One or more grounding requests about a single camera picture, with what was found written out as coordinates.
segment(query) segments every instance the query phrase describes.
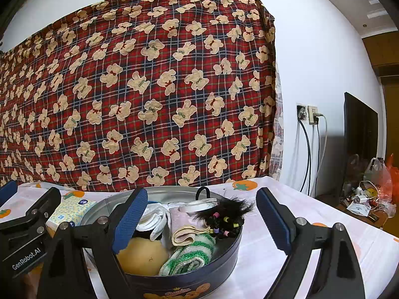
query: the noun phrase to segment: white wall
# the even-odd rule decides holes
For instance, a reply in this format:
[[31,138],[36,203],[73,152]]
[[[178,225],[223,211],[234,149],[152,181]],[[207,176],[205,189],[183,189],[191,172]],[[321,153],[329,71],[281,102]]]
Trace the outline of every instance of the white wall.
[[[97,1],[27,0],[7,28],[2,50],[12,48],[62,16]],[[303,132],[298,129],[296,104],[317,106],[328,118],[326,157],[318,180],[318,193],[325,193],[342,182],[339,171],[344,151],[344,92],[356,96],[378,113],[378,153],[385,153],[380,86],[358,33],[328,0],[262,2],[276,18],[285,129],[281,181],[300,189],[307,150]],[[306,127],[313,150],[317,152],[313,128]],[[323,124],[320,124],[320,132],[324,136]],[[316,163],[314,157],[312,177]]]

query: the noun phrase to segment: green striped towel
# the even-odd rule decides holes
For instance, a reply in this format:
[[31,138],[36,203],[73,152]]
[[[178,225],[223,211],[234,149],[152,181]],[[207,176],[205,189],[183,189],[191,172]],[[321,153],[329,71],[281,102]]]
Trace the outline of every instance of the green striped towel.
[[174,276],[207,265],[215,249],[215,238],[208,233],[196,234],[193,244],[180,246],[162,266],[160,276]]

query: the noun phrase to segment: red plaid fabric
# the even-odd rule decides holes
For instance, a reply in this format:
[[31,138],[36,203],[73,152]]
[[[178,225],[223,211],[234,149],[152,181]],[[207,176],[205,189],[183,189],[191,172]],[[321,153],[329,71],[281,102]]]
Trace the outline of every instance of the red plaid fabric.
[[27,38],[1,57],[1,184],[267,175],[273,20],[259,0],[106,0]]

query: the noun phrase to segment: white cable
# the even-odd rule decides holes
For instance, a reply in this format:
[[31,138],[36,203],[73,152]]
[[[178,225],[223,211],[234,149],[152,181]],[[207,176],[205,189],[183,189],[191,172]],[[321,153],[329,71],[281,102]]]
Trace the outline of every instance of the white cable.
[[317,169],[317,172],[316,172],[316,176],[314,177],[314,179],[313,179],[313,184],[312,184],[312,192],[313,192],[313,188],[314,188],[314,183],[316,182],[316,179],[317,179],[317,176],[318,176],[318,174],[319,174],[319,171],[320,171],[320,168],[322,167],[322,163],[323,163],[323,158],[324,158],[324,152],[326,151],[326,145],[327,145],[327,118],[326,118],[326,116],[325,115],[323,115],[323,114],[314,114],[313,116],[316,116],[316,117],[324,117],[324,122],[326,123],[326,134],[325,134],[325,136],[324,136],[324,147],[323,147],[323,152],[322,152],[322,158],[321,158],[321,160],[320,160],[320,165],[319,165],[319,167],[318,167],[318,169]]

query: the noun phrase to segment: yellow tissue package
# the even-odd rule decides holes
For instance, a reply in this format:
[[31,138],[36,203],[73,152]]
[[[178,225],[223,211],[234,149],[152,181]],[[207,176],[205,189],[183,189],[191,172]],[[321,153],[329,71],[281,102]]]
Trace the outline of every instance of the yellow tissue package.
[[67,221],[71,226],[79,226],[83,216],[95,204],[95,201],[75,197],[72,193],[64,196],[63,201],[48,219],[46,225],[54,235],[60,223]]

